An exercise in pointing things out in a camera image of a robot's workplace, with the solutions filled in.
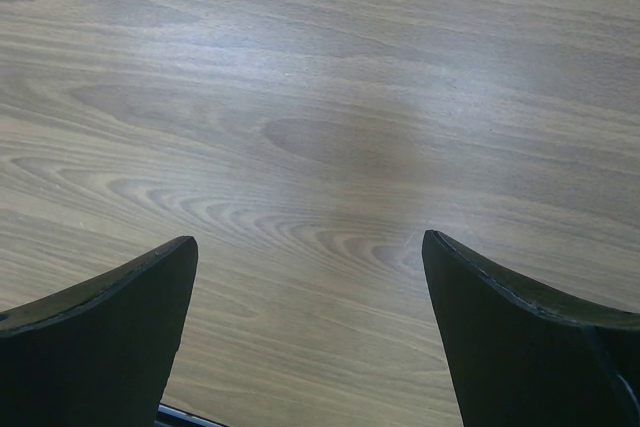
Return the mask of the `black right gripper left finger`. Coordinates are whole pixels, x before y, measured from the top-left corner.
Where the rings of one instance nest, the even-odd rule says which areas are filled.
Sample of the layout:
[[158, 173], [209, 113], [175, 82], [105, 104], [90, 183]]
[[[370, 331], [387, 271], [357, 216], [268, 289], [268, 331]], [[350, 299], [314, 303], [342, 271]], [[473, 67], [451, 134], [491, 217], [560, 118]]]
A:
[[153, 425], [195, 275], [182, 236], [2, 312], [2, 425]]

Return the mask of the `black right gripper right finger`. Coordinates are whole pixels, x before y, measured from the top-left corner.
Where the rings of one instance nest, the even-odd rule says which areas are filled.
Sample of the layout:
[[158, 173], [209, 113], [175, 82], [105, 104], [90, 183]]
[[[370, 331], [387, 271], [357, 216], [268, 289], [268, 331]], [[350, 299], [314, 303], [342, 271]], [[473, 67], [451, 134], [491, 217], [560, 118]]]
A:
[[426, 231], [422, 258], [464, 425], [638, 425], [638, 314], [552, 288], [439, 231]]

